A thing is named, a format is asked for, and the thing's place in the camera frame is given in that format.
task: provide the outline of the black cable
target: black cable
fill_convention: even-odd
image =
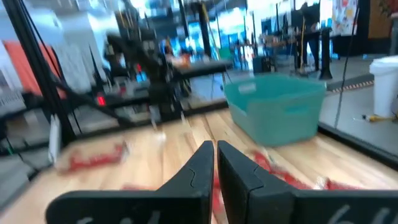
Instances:
[[[11,149],[11,151],[12,151],[12,152],[15,152],[15,153],[17,154],[17,156],[21,159],[21,161],[22,161],[25,165],[29,166],[34,172],[39,172],[39,169],[36,168],[35,165],[33,165],[31,162],[25,160],[19,152],[16,152],[16,151],[14,150],[14,147],[12,146],[12,144],[11,144],[11,142],[10,142],[10,140],[8,139],[7,136],[6,136],[6,141],[7,141],[8,147]]]
[[[43,47],[44,47],[44,49],[45,49],[45,52],[46,52],[47,56],[49,56],[49,59],[50,59],[50,61],[51,61],[52,66],[53,66],[55,69],[57,69],[57,66],[55,65],[55,62],[54,62],[53,58],[51,57],[49,50],[46,48],[45,43],[44,43],[44,41],[43,41],[43,38],[42,38],[42,36],[40,35],[39,31],[37,30],[37,27],[36,27],[36,25],[34,24],[33,19],[32,19],[32,17],[30,16],[29,12],[27,11],[27,8],[26,8],[25,3],[24,3],[23,1],[22,1],[22,10],[25,11],[25,13],[26,13],[26,15],[27,15],[27,17],[28,17],[28,19],[29,19],[29,21],[30,21],[30,23],[31,23],[31,25],[32,25],[32,27],[33,27],[33,29],[35,30],[35,33],[36,33],[37,36],[39,37],[40,43],[43,45]],[[66,82],[65,77],[64,77],[63,74],[61,75],[61,77],[63,78],[63,81]],[[76,118],[75,110],[73,109],[73,106],[72,106],[72,104],[70,103],[70,100],[69,100],[69,99],[67,99],[67,102],[68,102],[68,105],[69,105],[70,109],[72,110],[73,118],[75,119],[75,122],[76,122],[76,124],[77,124],[77,126],[78,126],[79,132],[80,132],[80,134],[81,134],[82,131],[81,131],[80,125],[79,125],[79,123],[78,123],[78,120],[77,120],[77,118]]]
[[[345,81],[346,81],[348,57],[349,57],[349,53],[351,52],[351,48],[352,48],[353,41],[354,41],[354,31],[355,31],[355,25],[357,24],[357,20],[358,20],[358,12],[359,12],[359,4],[357,4],[356,10],[355,10],[353,29],[351,31],[351,38],[349,39],[348,51],[347,51],[346,61],[345,61],[345,64],[344,64],[343,81],[341,82],[341,86],[340,86],[341,91],[340,91],[340,95],[339,95],[339,98],[338,98],[337,113],[336,113],[335,125],[334,125],[335,129],[337,129],[337,125],[338,125],[338,122],[340,120],[341,103],[343,101],[343,92],[344,92],[344,85],[345,85]]]

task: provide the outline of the teal plastic bin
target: teal plastic bin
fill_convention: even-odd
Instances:
[[[228,84],[224,91],[233,121],[254,141],[283,146],[316,135],[326,86],[273,73]]]

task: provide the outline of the workbench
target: workbench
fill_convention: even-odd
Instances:
[[[60,175],[54,168],[46,170],[3,211],[0,223],[43,224],[47,205],[71,190],[120,190],[125,184],[157,189],[205,140],[225,140],[249,157],[254,151],[267,150],[278,165],[308,185],[326,176],[365,189],[398,189],[397,172],[322,134],[284,147],[259,147],[232,122],[228,110],[167,123],[158,130],[148,126],[74,142],[64,150],[60,164],[74,151],[99,154],[123,140],[131,151],[123,163],[68,175]]]

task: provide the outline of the wooden tabletop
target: wooden tabletop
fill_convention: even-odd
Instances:
[[[47,205],[71,190],[119,190],[124,184],[157,189],[168,181],[205,140],[226,140],[249,157],[261,151],[231,120],[228,110],[188,118],[160,126],[76,142],[65,150],[61,163],[73,151],[98,154],[121,141],[131,148],[121,164],[60,175],[43,172],[1,216],[0,223],[43,224]],[[315,185],[319,176],[366,189],[398,189],[398,173],[319,134],[309,141],[265,149],[274,160],[301,181]]]

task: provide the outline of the white trash can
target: white trash can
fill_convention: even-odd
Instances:
[[[374,75],[374,114],[391,117],[391,105],[398,100],[398,55],[373,60],[369,67]]]

